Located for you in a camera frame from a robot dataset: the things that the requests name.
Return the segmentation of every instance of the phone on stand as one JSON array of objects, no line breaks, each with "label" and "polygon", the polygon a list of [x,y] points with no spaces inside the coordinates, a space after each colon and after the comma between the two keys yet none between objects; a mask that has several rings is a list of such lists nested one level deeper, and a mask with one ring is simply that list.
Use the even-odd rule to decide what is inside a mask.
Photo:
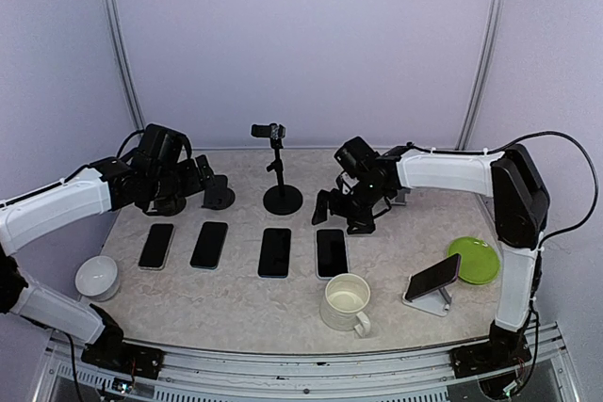
[{"label": "phone on stand", "polygon": [[173,225],[156,223],[151,226],[139,259],[139,267],[147,270],[161,270],[166,264],[170,249]]},{"label": "phone on stand", "polygon": [[286,278],[289,273],[290,251],[291,230],[266,228],[262,238],[258,275],[262,278]]},{"label": "phone on stand", "polygon": [[190,265],[197,268],[218,267],[228,225],[218,221],[206,221],[201,227],[197,245],[190,257]]},{"label": "phone on stand", "polygon": [[444,261],[413,275],[404,296],[413,301],[425,294],[447,286],[459,278],[461,255],[453,254]]},{"label": "phone on stand", "polygon": [[346,241],[341,230],[317,231],[317,275],[322,279],[348,271]]}]

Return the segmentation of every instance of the marble table surface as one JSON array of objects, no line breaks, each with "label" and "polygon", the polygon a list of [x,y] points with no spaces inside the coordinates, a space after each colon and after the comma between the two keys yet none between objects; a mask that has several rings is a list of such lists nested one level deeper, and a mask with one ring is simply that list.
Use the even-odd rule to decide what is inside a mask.
[{"label": "marble table surface", "polygon": [[[473,235],[495,245],[473,194],[437,189],[414,190],[407,206],[394,207],[377,220],[370,236],[347,236],[350,272],[368,281],[372,298],[366,309],[373,324],[367,338],[335,331],[318,314],[326,281],[316,275],[316,229],[346,228],[330,217],[312,226],[315,198],[333,188],[341,168],[333,150],[284,150],[285,181],[300,189],[303,207],[288,217],[262,205],[275,184],[266,173],[272,151],[206,153],[216,174],[226,174],[236,202],[224,211],[201,208],[203,193],[190,197],[175,217],[146,217],[136,207],[122,209],[102,254],[114,258],[121,287],[99,303],[122,326],[127,338],[171,346],[256,353],[345,353],[383,351],[456,342],[488,333],[497,307],[499,281],[448,287],[452,308],[447,317],[425,314],[400,301],[408,277],[446,257],[450,241]],[[218,268],[189,265],[199,230],[206,220],[225,221],[229,231]],[[175,224],[165,268],[138,268],[153,223]],[[289,275],[257,275],[265,228],[290,228]]]}]

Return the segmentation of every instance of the black wireless charger stand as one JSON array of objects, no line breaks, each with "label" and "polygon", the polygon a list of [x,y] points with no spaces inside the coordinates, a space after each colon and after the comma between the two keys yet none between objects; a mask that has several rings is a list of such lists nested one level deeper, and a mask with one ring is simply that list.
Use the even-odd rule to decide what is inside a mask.
[{"label": "black wireless charger stand", "polygon": [[274,162],[266,168],[267,171],[276,172],[277,185],[271,187],[264,194],[264,207],[276,216],[288,216],[300,210],[303,196],[300,190],[293,185],[286,185],[283,176],[283,160],[281,160],[282,139],[285,137],[285,128],[281,124],[273,123],[270,126],[252,126],[252,136],[269,138],[270,147],[274,150]]}]

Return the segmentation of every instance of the mug rim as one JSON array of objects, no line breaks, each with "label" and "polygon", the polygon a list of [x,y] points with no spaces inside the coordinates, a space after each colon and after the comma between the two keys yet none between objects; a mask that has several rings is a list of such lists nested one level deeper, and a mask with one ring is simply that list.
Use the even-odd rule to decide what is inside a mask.
[{"label": "mug rim", "polygon": [[[329,300],[329,297],[327,295],[327,293],[329,291],[329,286],[331,286],[331,283],[333,281],[335,281],[336,278],[339,278],[339,277],[354,277],[355,279],[360,280],[365,285],[365,287],[367,288],[367,291],[368,291],[368,297],[367,297],[367,301],[365,301],[365,303],[360,308],[358,308],[356,310],[341,310],[341,309],[335,307],[333,305],[333,303],[331,303],[331,301]],[[339,313],[343,313],[343,314],[360,313],[362,310],[364,310],[364,308],[367,307],[368,303],[370,302],[370,286],[368,285],[367,280],[362,278],[360,275],[356,275],[355,273],[340,273],[339,275],[332,277],[331,280],[327,283],[327,286],[324,288],[324,298],[325,298],[327,304]]]}]

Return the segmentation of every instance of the white mug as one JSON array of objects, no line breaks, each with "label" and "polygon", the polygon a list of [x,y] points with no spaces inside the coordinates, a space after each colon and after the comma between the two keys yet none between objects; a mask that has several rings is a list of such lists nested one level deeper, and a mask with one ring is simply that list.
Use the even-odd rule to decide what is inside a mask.
[{"label": "white mug", "polygon": [[358,275],[342,273],[332,278],[320,303],[320,317],[334,330],[356,330],[361,338],[370,333],[370,320],[362,310],[370,300],[370,287]]}]

